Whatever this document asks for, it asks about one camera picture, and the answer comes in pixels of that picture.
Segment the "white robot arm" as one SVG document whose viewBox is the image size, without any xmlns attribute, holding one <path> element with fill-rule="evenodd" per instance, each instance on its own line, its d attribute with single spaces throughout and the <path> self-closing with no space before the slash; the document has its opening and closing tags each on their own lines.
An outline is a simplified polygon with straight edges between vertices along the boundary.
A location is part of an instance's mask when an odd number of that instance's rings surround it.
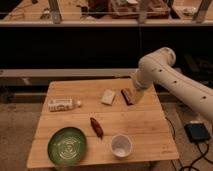
<svg viewBox="0 0 213 171">
<path fill-rule="evenodd" d="M 173 69 L 175 61 L 176 54 L 168 47 L 145 55 L 131 75 L 134 87 L 141 91 L 157 83 L 213 123 L 213 89 Z"/>
</svg>

